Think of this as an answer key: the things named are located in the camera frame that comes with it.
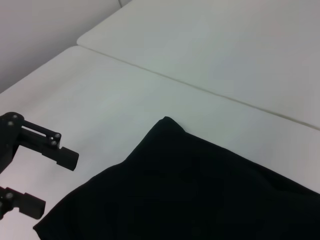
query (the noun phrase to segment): white surface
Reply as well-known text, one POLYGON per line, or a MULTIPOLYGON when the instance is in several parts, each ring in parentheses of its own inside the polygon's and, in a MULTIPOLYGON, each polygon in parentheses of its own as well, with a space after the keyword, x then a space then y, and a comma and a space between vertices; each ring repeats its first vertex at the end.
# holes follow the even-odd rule
POLYGON ((124 7, 125 5, 127 5, 128 3, 130 3, 132 0, 120 0, 122 7, 124 7))
POLYGON ((118 0, 1 0, 0 93, 119 9, 118 0))
POLYGON ((320 127, 319 0, 134 0, 80 46, 320 127))
MULTIPOLYGON (((0 114, 14 111, 62 133, 61 147, 80 154, 74 172, 20 147, 0 186, 46 200, 65 195, 126 159, 164 116, 188 133, 227 148, 320 193, 320 132, 144 71, 80 46, 72 47, 0 94, 0 114)), ((0 239, 37 239, 36 224, 14 212, 0 239)))

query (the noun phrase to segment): black fabric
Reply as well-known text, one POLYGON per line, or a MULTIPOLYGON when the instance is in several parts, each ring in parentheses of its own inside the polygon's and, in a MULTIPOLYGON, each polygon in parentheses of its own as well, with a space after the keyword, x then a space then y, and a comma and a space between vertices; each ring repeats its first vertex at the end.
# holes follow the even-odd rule
POLYGON ((318 239, 319 194, 160 120, 34 229, 42 240, 318 239))

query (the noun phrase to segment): white tabletop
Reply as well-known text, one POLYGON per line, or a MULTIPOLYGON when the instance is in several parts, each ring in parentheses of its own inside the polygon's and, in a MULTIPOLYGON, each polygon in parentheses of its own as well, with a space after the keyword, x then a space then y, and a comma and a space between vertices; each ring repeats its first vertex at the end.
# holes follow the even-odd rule
MULTIPOLYGON (((118 164, 164 116, 320 193, 320 131, 171 79, 72 47, 0 94, 0 114, 62 133, 80 154, 74 172, 20 147, 0 186, 46 200, 45 214, 91 177, 118 164)), ((38 239, 38 221, 9 212, 0 239, 38 239)))
POLYGON ((134 0, 78 44, 320 128, 319 0, 134 0))

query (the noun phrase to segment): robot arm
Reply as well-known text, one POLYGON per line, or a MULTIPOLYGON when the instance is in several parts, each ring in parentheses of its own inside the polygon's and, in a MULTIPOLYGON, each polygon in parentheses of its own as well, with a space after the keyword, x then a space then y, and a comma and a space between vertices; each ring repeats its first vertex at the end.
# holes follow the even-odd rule
MULTIPOLYGON (((26 121, 16 112, 0 116, 0 174, 12 162, 19 146, 39 152, 66 169, 75 170, 79 154, 65 147, 60 148, 61 137, 58 132, 26 121)), ((15 207, 29 217, 40 219, 45 205, 45 201, 28 193, 0 187, 0 220, 15 207)))

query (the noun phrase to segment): screw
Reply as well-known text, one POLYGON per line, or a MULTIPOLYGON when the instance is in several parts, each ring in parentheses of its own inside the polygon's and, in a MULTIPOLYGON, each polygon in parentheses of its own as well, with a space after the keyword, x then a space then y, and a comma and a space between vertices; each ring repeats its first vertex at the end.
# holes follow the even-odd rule
POLYGON ((11 192, 8 192, 6 195, 5 195, 5 198, 6 199, 12 199, 14 197, 14 194, 11 193, 11 192))

